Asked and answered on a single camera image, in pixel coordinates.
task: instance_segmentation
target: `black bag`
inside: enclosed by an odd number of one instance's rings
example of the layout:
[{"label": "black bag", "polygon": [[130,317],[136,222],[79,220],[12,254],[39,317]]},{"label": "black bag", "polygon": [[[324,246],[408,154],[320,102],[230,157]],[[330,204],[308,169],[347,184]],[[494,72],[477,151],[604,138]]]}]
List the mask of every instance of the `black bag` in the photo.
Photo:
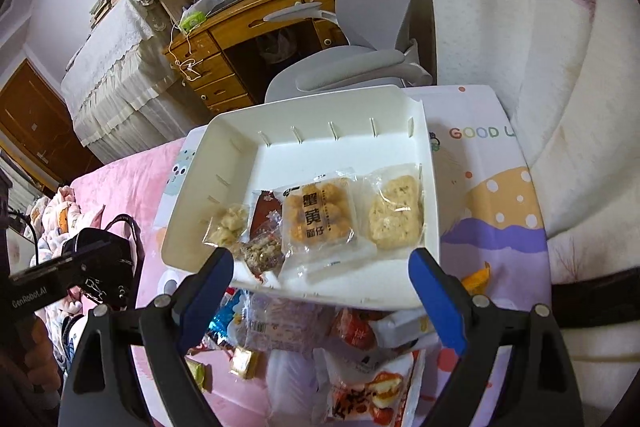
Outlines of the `black bag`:
[{"label": "black bag", "polygon": [[[136,244],[135,269],[129,240],[108,232],[114,223],[119,221],[124,221],[131,228],[131,235]],[[128,214],[120,214],[114,217],[104,230],[82,229],[62,246],[62,255],[73,256],[84,247],[98,241],[106,241],[109,244],[108,251],[84,263],[82,270],[86,279],[79,285],[80,288],[92,301],[97,304],[105,303],[113,310],[135,308],[143,262],[142,244],[136,222]]]}]

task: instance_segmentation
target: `white plastic bin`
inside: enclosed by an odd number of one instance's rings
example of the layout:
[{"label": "white plastic bin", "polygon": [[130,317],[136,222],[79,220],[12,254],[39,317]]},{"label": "white plastic bin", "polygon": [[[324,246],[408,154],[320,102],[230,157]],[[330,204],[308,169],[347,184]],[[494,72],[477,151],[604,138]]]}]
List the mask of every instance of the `white plastic bin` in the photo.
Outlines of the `white plastic bin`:
[{"label": "white plastic bin", "polygon": [[[396,86],[365,87],[256,105],[215,117],[207,127],[172,212],[162,260],[197,271],[211,253],[202,244],[218,204],[247,203],[253,190],[311,181],[335,170],[364,175],[386,166],[422,165],[424,245],[440,259],[431,145],[422,103]],[[232,285],[288,298],[360,308],[420,306],[409,280],[410,249],[380,253],[316,277],[267,277],[260,284],[237,261]]]}]

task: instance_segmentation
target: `bag handle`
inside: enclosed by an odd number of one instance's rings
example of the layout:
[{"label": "bag handle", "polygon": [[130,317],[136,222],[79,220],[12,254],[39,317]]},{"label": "bag handle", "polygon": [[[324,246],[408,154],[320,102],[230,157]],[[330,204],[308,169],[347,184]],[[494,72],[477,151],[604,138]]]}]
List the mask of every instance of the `bag handle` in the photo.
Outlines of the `bag handle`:
[{"label": "bag handle", "polygon": [[133,242],[136,244],[136,270],[133,273],[133,282],[131,285],[131,291],[129,298],[127,299],[127,310],[132,310],[136,307],[136,299],[138,298],[138,287],[140,286],[140,276],[142,275],[142,263],[144,261],[144,254],[142,248],[142,242],[140,241],[140,227],[129,214],[118,214],[111,219],[109,224],[104,227],[105,230],[109,230],[113,225],[123,221],[129,225],[131,229],[131,235],[133,236]]}]

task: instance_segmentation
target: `human hand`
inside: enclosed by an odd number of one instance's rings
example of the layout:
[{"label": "human hand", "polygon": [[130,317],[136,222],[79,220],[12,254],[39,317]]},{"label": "human hand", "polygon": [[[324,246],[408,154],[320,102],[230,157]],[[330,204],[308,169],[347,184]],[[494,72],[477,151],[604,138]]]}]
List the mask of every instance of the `human hand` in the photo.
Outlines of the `human hand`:
[{"label": "human hand", "polygon": [[58,364],[53,358],[53,345],[47,327],[38,317],[35,317],[31,338],[35,346],[24,356],[24,363],[29,369],[27,378],[33,385],[42,386],[44,391],[56,391],[60,387]]}]

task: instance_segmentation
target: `chair seat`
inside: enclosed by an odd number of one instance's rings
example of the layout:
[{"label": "chair seat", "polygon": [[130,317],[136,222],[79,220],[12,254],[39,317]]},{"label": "chair seat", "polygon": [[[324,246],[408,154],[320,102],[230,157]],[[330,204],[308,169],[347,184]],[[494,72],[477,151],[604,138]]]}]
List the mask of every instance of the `chair seat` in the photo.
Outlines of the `chair seat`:
[{"label": "chair seat", "polygon": [[269,84],[267,93],[264,97],[265,102],[276,102],[276,100],[286,100],[288,98],[297,98],[299,96],[306,96],[316,92],[325,92],[341,89],[354,89],[358,87],[368,86],[386,86],[388,84],[394,84],[395,86],[402,87],[402,81],[399,78],[387,77],[376,78],[375,80],[368,80],[367,82],[361,82],[354,84],[353,86],[338,87],[336,89],[318,89],[314,91],[300,91],[296,87],[296,79],[309,71],[322,68],[332,62],[338,62],[345,58],[354,57],[356,55],[364,55],[371,53],[375,50],[365,48],[364,46],[336,46],[334,48],[327,48],[321,52],[315,53],[297,61],[284,71],[278,73]]}]

